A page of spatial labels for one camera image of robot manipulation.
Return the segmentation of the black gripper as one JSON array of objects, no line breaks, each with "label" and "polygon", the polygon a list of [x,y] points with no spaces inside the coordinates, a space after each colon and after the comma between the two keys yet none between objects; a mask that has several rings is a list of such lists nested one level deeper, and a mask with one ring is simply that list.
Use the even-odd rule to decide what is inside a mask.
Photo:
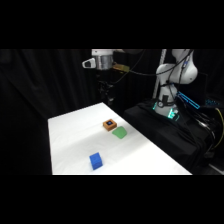
[{"label": "black gripper", "polygon": [[98,73],[98,90],[104,102],[113,102],[115,99],[114,85],[111,82],[111,72],[103,70]]}]

